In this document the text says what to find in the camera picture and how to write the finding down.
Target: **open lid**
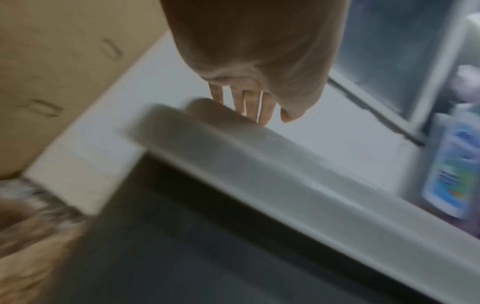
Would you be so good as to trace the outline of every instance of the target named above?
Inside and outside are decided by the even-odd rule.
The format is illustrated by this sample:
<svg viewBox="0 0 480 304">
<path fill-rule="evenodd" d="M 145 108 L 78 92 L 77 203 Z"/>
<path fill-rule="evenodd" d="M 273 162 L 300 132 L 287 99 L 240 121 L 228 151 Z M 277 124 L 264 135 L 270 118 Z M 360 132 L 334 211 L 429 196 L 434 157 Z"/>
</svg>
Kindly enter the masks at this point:
<svg viewBox="0 0 480 304">
<path fill-rule="evenodd" d="M 208 99 L 152 107 L 148 152 L 267 216 L 445 303 L 480 298 L 480 242 Z"/>
</svg>

